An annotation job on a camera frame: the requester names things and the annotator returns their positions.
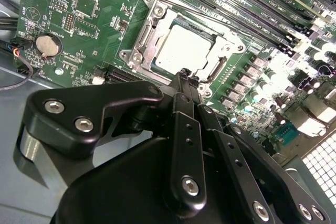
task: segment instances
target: capacitor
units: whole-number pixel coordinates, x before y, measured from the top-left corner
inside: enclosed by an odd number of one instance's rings
[[[277,122],[280,123],[281,125],[286,123],[286,119],[280,113],[277,112],[274,114],[274,116],[277,119]]]
[[[276,97],[275,102],[282,109],[284,109],[286,107],[286,104],[284,103],[284,101],[280,97]]]
[[[308,84],[303,88],[303,91],[305,91],[307,94],[312,94],[314,92],[314,88]]]
[[[280,76],[275,73],[274,71],[270,71],[267,73],[268,78],[271,80],[271,82],[277,83],[280,81]]]
[[[328,58],[324,55],[324,52],[318,51],[316,49],[310,50],[309,56],[313,60],[323,60],[323,61],[327,61],[328,60]]]
[[[261,95],[257,91],[252,91],[250,96],[254,102],[259,102],[261,100]]]
[[[327,52],[335,52],[335,46],[332,43],[329,43],[325,40],[321,40],[317,43],[317,47],[320,48],[322,51]]]
[[[263,92],[267,93],[271,91],[271,85],[268,84],[266,81],[261,81],[259,83],[259,86],[261,87],[261,89],[263,90]]]
[[[309,82],[309,84],[312,85],[313,88],[315,88],[315,89],[317,89],[318,87],[321,86],[321,83],[320,83],[318,80],[316,80],[316,79],[312,79],[312,80]]]
[[[230,115],[229,115],[229,118],[230,118],[230,122],[232,122],[232,123],[237,123],[237,122],[238,122],[235,113],[230,114]]]
[[[249,102],[243,102],[241,106],[243,107],[245,112],[251,112],[253,110],[253,107]]]

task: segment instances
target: silver screw head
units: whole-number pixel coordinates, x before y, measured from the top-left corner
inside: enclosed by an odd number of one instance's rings
[[[324,220],[323,214],[320,212],[319,209],[317,209],[315,206],[312,206],[311,209],[313,210],[313,213],[320,219]]]
[[[212,113],[212,110],[211,110],[209,107],[207,107],[207,106],[204,107],[204,110],[205,110],[207,113],[209,113],[209,114]]]
[[[135,53],[134,56],[133,56],[133,60],[136,61],[136,62],[142,61],[142,55],[139,54],[139,53]]]
[[[93,123],[87,118],[79,118],[75,121],[75,127],[81,132],[90,132],[93,130]]]
[[[242,131],[238,127],[233,127],[232,128],[237,134],[241,134]]]
[[[260,204],[257,201],[253,202],[253,208],[256,214],[262,219],[263,221],[268,221],[269,220],[269,215],[265,207],[263,207],[262,204]]]
[[[192,178],[184,178],[182,180],[182,187],[191,196],[196,196],[199,193],[198,185]]]
[[[312,220],[312,216],[310,214],[310,212],[307,210],[307,208],[305,208],[303,205],[299,205],[300,210],[302,215],[307,219],[307,220]]]
[[[58,76],[61,76],[64,74],[64,70],[62,68],[56,68],[55,74],[57,74]]]
[[[44,108],[52,114],[62,113],[65,109],[63,103],[59,101],[48,101],[44,104]]]
[[[163,16],[163,8],[161,6],[156,6],[154,8],[154,14],[157,16],[157,17],[162,17]]]

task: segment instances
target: black metal arm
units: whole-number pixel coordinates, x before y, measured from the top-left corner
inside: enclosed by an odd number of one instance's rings
[[[197,86],[183,69],[160,89],[139,81],[32,94],[17,146],[37,181],[71,184],[52,222],[329,224],[247,132],[228,120],[223,131]],[[108,128],[153,138],[93,169]]]

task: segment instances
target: connector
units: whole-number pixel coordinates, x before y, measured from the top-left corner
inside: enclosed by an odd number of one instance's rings
[[[27,49],[31,48],[33,42],[31,40],[16,37],[14,39],[11,39],[9,44],[13,47],[17,47],[18,49],[26,51]]]

